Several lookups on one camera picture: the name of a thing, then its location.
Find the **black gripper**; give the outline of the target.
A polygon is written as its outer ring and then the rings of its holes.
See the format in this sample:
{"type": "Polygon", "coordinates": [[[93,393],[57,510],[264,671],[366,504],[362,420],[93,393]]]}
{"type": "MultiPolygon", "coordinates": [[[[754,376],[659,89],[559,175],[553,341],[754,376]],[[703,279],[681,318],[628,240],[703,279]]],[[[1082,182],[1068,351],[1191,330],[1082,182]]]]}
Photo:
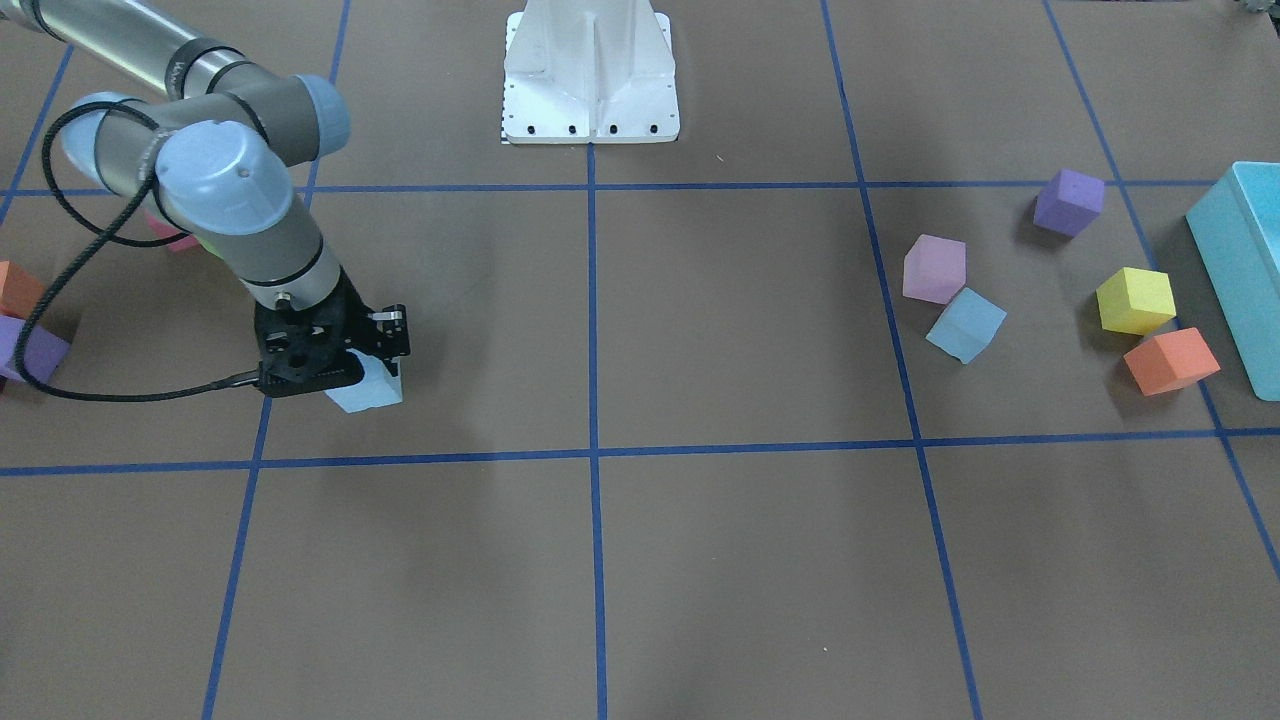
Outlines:
{"type": "Polygon", "coordinates": [[[344,270],[333,291],[311,307],[298,310],[283,299],[270,309],[256,306],[253,328],[260,355],[253,386],[273,398],[358,382],[364,373],[348,350],[384,361],[411,355],[407,307],[370,307],[344,270]]]}

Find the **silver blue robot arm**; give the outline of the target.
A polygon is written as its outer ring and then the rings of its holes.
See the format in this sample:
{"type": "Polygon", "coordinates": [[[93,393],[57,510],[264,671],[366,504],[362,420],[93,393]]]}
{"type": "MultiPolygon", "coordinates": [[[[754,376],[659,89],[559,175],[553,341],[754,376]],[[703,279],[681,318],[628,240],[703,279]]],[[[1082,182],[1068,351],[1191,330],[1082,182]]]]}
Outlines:
{"type": "Polygon", "coordinates": [[[270,398],[323,392],[347,413],[402,401],[406,310],[362,301],[291,177],[349,140],[349,110],[330,81],[275,76],[142,1],[5,1],[3,19],[83,49],[165,97],[91,95],[47,128],[47,190],[93,240],[17,332],[12,366],[23,382],[52,397],[125,402],[51,386],[28,366],[27,348],[55,297],[101,249],[128,245],[122,227],[146,210],[200,240],[250,292],[259,365],[137,402],[239,387],[270,398]]]}

